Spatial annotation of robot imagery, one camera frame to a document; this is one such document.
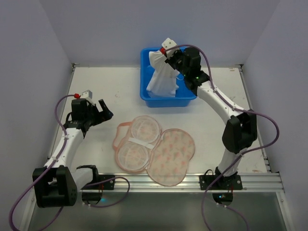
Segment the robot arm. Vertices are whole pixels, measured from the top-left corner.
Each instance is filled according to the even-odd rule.
[[[103,111],[99,112],[92,101],[92,92],[85,91],[80,98],[72,100],[72,112],[67,115],[64,127],[67,135],[62,133],[61,140],[51,158],[43,168],[36,168],[32,178],[35,181],[53,161],[56,161],[45,176],[34,186],[39,207],[56,207],[74,205],[77,192],[88,183],[98,182],[96,166],[79,166],[72,171],[71,164],[77,148],[84,140],[90,127],[112,118],[103,100],[99,100]],[[66,140],[66,146],[57,158]]]
[[[222,135],[222,141],[226,149],[222,161],[215,171],[216,174],[220,175],[241,152],[250,147],[253,141],[257,139],[256,115],[234,111],[233,108],[242,108],[230,100],[215,85],[215,88],[212,88],[209,76],[201,70],[201,56],[196,48],[188,47],[184,51],[179,48],[172,49],[176,46],[176,43],[169,38],[163,42],[162,46],[160,51],[166,56],[165,63],[184,76],[186,87],[207,102],[226,125]],[[227,102],[232,104],[233,108],[226,105],[217,96],[216,91]],[[236,175],[238,164],[239,161],[224,174],[224,177],[228,178]]]

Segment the white strap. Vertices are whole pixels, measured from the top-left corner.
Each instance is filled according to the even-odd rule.
[[[133,143],[136,143],[136,144],[140,144],[146,148],[149,148],[149,149],[153,149],[154,148],[154,145],[150,144],[150,143],[147,143],[147,142],[144,142],[144,141],[141,141],[141,140],[138,140],[136,138],[133,138],[133,137],[130,137],[128,139],[128,141],[130,142],[133,142]]]

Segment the pink strap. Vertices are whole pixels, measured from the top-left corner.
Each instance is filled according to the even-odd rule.
[[[114,141],[113,141],[113,143],[112,143],[112,148],[116,151],[117,150],[117,146],[115,145],[115,141],[116,141],[116,139],[117,139],[117,137],[118,137],[118,135],[119,135],[119,132],[120,132],[120,127],[125,127],[125,126],[130,126],[131,125],[131,122],[125,122],[125,123],[121,123],[121,124],[119,124],[118,126],[117,126],[117,128],[116,128],[116,137],[115,137],[115,139],[114,139]]]

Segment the blue bin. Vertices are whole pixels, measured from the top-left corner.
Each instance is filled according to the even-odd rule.
[[[179,89],[175,97],[151,98],[149,96],[146,88],[154,73],[154,68],[150,66],[149,52],[157,50],[159,48],[146,48],[141,51],[140,97],[148,107],[186,107],[196,96],[187,89],[184,80],[177,79]]]

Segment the white cloth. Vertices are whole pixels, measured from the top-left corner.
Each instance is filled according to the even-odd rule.
[[[175,97],[176,77],[179,72],[165,63],[166,57],[160,51],[149,52],[150,65],[155,69],[146,90],[150,97]]]

